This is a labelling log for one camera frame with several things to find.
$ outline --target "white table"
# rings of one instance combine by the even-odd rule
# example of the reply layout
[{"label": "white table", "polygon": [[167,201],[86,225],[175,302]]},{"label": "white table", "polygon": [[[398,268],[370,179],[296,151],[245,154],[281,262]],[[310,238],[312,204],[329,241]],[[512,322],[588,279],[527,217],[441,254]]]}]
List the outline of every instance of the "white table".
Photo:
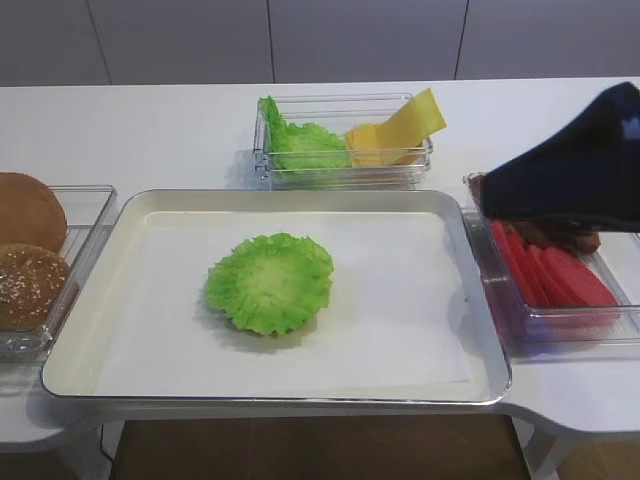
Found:
[{"label": "white table", "polygon": [[[449,127],[434,136],[423,188],[462,200],[463,175],[489,170],[545,140],[602,89],[623,80],[5,88],[0,170],[23,171],[48,184],[111,184],[120,205],[150,188],[250,188],[259,96],[415,94],[430,86]],[[639,371],[636,347],[514,360],[512,389],[494,411],[541,428],[525,453],[543,478],[580,441],[640,436]],[[52,448],[108,421],[210,415],[196,407],[148,405],[87,410],[46,397],[35,370],[30,378],[23,394],[0,397],[2,450]],[[277,414],[223,409],[217,416]]]}]

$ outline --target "floor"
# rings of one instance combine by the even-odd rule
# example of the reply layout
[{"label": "floor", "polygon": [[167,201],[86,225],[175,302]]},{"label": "floor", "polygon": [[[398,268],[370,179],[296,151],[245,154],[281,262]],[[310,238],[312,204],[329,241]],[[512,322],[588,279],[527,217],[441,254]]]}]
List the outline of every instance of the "floor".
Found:
[{"label": "floor", "polygon": [[[561,480],[636,480],[640,443],[590,444]],[[0,455],[2,480],[73,480],[51,453]],[[112,480],[526,480],[508,418],[128,422]]]}]

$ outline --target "cheese slice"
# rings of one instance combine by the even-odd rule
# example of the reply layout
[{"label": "cheese slice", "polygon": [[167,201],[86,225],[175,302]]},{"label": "cheese slice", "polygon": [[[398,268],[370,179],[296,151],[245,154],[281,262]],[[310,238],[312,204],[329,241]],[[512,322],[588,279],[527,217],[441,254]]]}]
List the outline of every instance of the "cheese slice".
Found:
[{"label": "cheese slice", "polygon": [[[405,150],[422,145],[424,139],[447,127],[430,88],[414,96],[383,124],[363,124],[345,135],[347,148],[354,150],[354,167],[407,164]],[[390,150],[369,152],[367,150]]]}]

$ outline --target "white tray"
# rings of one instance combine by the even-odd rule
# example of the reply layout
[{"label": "white tray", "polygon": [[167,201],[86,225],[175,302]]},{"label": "white tray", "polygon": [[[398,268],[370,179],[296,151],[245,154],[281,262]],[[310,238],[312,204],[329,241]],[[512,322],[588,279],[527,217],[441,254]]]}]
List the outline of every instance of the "white tray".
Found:
[{"label": "white tray", "polygon": [[[207,308],[208,269],[246,238],[309,235],[331,301],[281,338]],[[455,407],[510,369],[455,200],[439,192],[152,191],[121,217],[44,365],[52,394]]]}]

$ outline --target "clear plastic container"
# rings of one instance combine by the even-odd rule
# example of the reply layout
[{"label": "clear plastic container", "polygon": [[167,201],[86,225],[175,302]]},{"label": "clear plastic container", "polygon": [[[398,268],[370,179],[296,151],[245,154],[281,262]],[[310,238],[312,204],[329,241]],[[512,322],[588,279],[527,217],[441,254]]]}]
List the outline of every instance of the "clear plastic container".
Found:
[{"label": "clear plastic container", "polygon": [[30,361],[46,353],[115,224],[116,192],[112,187],[50,188],[67,216],[67,237],[59,255],[69,265],[70,272],[40,327],[32,330],[0,329],[0,361]]},{"label": "clear plastic container", "polygon": [[[400,109],[410,94],[274,97],[280,113],[287,122],[303,125],[314,122],[338,135],[344,135],[357,125],[380,124]],[[270,152],[268,124],[257,109],[253,153],[258,185],[263,190],[413,190],[429,168],[429,155],[433,151],[430,138],[422,145],[401,150],[352,150],[322,152]],[[349,155],[366,159],[367,156],[403,157],[402,165],[346,168],[308,168],[283,170],[278,168],[287,155],[298,158],[330,160]]]},{"label": "clear plastic container", "polygon": [[[465,177],[469,180],[478,174]],[[467,227],[488,302],[504,320],[503,334],[522,342],[640,341],[640,242],[629,233],[600,233],[597,252],[580,257],[616,297],[616,307],[534,307],[522,293],[498,249],[490,222],[475,208]]]}]

